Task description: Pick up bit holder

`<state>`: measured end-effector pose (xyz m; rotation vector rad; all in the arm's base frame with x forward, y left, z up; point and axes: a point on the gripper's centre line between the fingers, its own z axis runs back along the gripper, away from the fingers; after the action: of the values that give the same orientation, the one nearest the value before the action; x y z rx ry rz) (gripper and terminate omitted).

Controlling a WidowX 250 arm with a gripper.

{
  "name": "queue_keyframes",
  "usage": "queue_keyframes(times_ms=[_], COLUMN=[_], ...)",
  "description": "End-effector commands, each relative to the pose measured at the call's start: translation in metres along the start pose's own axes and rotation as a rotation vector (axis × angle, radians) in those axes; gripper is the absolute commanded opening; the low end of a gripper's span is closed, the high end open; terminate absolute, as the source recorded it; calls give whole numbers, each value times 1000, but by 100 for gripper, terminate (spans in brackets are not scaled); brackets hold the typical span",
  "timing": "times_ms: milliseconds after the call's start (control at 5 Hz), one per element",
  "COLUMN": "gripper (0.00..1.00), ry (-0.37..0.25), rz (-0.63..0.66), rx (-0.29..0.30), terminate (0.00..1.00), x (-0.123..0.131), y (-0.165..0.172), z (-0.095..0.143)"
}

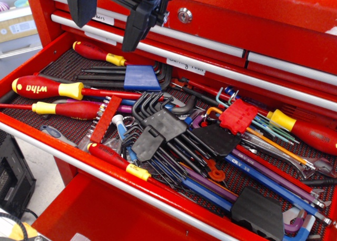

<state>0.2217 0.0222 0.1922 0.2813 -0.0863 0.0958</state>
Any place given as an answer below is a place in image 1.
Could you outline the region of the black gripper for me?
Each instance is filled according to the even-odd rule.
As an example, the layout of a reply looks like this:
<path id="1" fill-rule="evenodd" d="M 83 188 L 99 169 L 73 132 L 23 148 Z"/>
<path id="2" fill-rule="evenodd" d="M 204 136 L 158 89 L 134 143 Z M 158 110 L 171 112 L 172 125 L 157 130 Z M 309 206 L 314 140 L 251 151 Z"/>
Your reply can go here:
<path id="1" fill-rule="evenodd" d="M 133 52 L 152 27 L 164 25 L 167 22 L 169 16 L 167 6 L 171 0 L 111 1 L 131 11 L 127 17 L 122 51 Z M 72 20 L 80 28 L 96 15 L 97 0 L 67 0 L 67 4 Z"/>

